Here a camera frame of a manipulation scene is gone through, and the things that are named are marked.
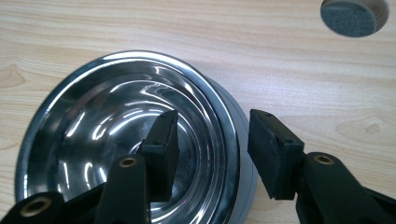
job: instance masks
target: chrome bowl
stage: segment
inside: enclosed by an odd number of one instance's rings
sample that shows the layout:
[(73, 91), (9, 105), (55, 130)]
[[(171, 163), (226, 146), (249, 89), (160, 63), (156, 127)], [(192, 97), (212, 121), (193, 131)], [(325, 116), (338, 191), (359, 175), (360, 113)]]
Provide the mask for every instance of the chrome bowl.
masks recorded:
[(68, 201), (106, 182), (134, 154), (157, 116), (177, 110), (180, 148), (172, 199), (152, 203), (153, 223), (242, 223), (257, 173), (248, 121), (219, 84), (160, 53), (125, 51), (79, 68), (48, 96), (21, 145), (17, 202), (58, 190)]

